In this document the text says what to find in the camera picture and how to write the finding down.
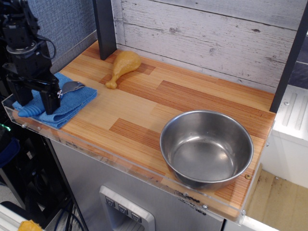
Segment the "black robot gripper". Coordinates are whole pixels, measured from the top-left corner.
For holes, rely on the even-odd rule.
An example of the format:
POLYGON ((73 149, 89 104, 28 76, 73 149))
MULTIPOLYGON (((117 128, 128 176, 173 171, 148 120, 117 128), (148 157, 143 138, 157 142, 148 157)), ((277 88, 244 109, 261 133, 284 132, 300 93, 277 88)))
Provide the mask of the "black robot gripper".
POLYGON ((51 57, 48 39, 9 39, 6 50, 11 62, 8 86, 17 102, 25 106, 33 100, 32 90, 40 92, 46 114, 51 115, 61 105, 59 80, 50 72, 51 57))

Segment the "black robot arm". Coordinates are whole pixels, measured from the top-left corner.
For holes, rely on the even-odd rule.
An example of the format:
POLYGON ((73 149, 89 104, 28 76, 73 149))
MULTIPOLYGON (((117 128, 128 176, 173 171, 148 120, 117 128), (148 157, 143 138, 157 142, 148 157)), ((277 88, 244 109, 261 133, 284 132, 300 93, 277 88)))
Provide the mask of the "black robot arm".
POLYGON ((0 2, 0 38, 12 59, 3 65, 8 85, 22 106, 33 100, 33 90, 39 92, 50 115, 60 107, 61 90, 58 78, 50 72, 49 39, 40 36, 39 29, 26 0, 0 2))

